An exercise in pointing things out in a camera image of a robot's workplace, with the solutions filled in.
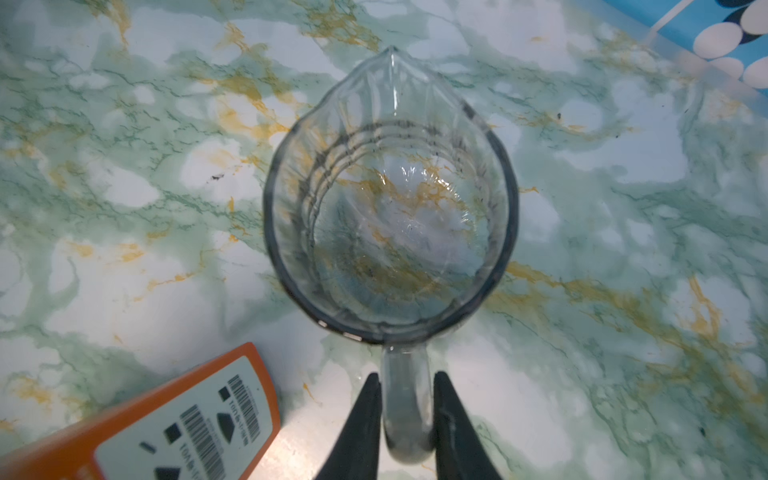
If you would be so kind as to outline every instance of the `white polka dot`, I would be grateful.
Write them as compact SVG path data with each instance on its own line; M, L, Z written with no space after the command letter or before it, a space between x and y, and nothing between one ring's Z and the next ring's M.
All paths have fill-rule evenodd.
M768 0L756 0L741 15L741 28L752 35L768 33Z
M741 60L733 57L715 58L710 62L710 65L718 67L720 70L726 72L733 78L740 78L744 73L744 64Z
M694 53L701 58L727 55L739 46L743 33L732 22L716 23L704 29L694 40Z
M768 57L762 57L746 68L744 83L752 88L768 88Z

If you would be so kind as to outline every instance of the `marble surface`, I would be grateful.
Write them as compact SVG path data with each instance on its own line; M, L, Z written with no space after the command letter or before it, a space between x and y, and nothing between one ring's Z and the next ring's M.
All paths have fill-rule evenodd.
M502 478L768 478L766 120L569 0L10 0L0 25L0 453L252 341L284 422L253 478L312 477L380 352L280 289L262 186L397 45L521 185L502 284L429 345Z

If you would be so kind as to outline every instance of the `white label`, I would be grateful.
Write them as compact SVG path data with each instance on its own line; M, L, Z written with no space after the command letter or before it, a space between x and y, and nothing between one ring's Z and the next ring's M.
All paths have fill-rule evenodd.
M261 382L243 356L96 449L107 480L232 480L272 434Z

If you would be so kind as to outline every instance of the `glass handle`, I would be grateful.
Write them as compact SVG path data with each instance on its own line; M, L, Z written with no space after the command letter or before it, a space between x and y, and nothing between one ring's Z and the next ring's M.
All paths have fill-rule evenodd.
M384 347L382 390L389 453L401 463L423 462L435 448L432 380L425 344Z

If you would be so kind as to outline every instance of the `orange box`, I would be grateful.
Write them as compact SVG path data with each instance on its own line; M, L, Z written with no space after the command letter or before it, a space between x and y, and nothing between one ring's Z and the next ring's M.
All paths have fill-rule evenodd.
M136 399L0 459L19 480L244 480L280 430L277 395L246 343Z

